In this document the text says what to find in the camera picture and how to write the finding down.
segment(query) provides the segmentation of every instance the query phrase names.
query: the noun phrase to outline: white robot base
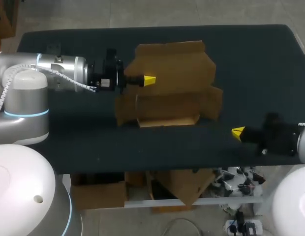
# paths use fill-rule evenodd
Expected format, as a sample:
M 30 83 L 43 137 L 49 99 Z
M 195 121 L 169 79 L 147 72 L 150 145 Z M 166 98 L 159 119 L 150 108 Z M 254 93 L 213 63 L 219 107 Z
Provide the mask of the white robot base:
M 0 235 L 82 236 L 70 194 L 38 152 L 0 145 Z

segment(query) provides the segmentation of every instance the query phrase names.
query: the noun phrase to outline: cardboard flap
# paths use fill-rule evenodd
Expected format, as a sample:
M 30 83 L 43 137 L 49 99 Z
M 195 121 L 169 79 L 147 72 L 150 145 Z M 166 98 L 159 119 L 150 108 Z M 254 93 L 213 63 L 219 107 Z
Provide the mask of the cardboard flap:
M 124 70 L 126 76 L 156 76 L 153 86 L 128 86 L 126 94 L 139 96 L 200 92 L 215 77 L 216 66 L 204 52 L 203 42 L 145 44 Z
M 156 126 L 172 126 L 172 125 L 192 125 L 196 124 L 200 116 L 173 118 L 173 119 L 138 119 L 139 127 L 156 127 Z
M 211 169 L 199 169 L 197 172 L 175 170 L 157 171 L 153 177 L 184 204 L 190 206 L 215 179 L 215 174 Z
M 124 207 L 125 182 L 72 186 L 71 195 L 78 210 Z
M 191 54 L 204 52 L 205 45 L 202 41 L 179 42 L 168 44 L 140 44 L 135 49 L 136 56 L 159 56 L 166 54 Z
M 203 118 L 218 120 L 222 109 L 223 91 L 209 86 L 200 93 L 200 115 Z
M 136 120 L 136 96 L 118 96 L 115 99 L 115 116 L 118 125 L 122 125 L 129 121 Z
M 116 98 L 118 125 L 138 120 L 140 127 L 191 125 L 199 117 L 217 120 L 222 108 L 222 90 L 209 86 L 201 93 Z

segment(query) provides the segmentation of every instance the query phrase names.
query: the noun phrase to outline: silver metal cylinder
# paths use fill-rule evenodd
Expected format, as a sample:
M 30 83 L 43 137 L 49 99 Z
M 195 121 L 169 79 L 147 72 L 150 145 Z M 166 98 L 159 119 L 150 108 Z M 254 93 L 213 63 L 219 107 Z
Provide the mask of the silver metal cylinder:
M 299 136 L 297 150 L 300 161 L 305 164 L 305 127 Z
M 11 89 L 5 99 L 5 111 L 15 115 L 39 114 L 48 110 L 48 89 Z
M 47 78 L 26 70 L 11 83 L 0 113 L 0 144 L 35 144 L 49 134 Z
M 81 83 L 88 84 L 88 65 L 86 59 L 83 57 L 71 57 L 48 54 L 34 54 L 34 53 L 0 53 L 0 85 L 2 84 L 2 77 L 6 69 L 17 64 L 31 64 L 40 67 L 57 70 L 58 72 L 68 76 L 69 78 Z M 59 77 L 50 73 L 43 73 L 48 79 L 48 88 L 56 90 L 74 90 L 82 91 L 83 89 L 73 85 L 72 83 L 60 79 Z

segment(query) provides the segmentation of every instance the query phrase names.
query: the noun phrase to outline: white dome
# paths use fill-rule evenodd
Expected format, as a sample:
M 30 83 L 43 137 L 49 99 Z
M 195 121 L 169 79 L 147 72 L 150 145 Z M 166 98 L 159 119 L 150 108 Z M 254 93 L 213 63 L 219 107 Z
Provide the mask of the white dome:
M 55 174 L 38 152 L 0 145 L 0 236 L 26 236 L 43 219 L 55 193 Z
M 273 200 L 274 225 L 280 236 L 305 236 L 305 167 L 289 174 Z

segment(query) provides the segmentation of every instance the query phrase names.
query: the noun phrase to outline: black tablecloth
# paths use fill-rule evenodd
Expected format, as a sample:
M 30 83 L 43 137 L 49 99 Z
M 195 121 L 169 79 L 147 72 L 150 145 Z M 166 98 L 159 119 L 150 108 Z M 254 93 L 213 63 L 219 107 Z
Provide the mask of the black tablecloth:
M 254 145 L 234 139 L 231 129 L 260 127 L 267 112 L 305 122 L 305 57 L 284 25 L 73 29 L 24 34 L 19 52 L 83 56 L 101 71 L 107 48 L 128 65 L 143 43 L 202 40 L 216 63 L 214 85 L 223 89 L 219 122 L 195 126 L 116 127 L 117 93 L 49 93 L 50 135 L 31 147 L 60 173 L 168 170 L 200 167 L 299 164 L 295 157 L 255 156 Z

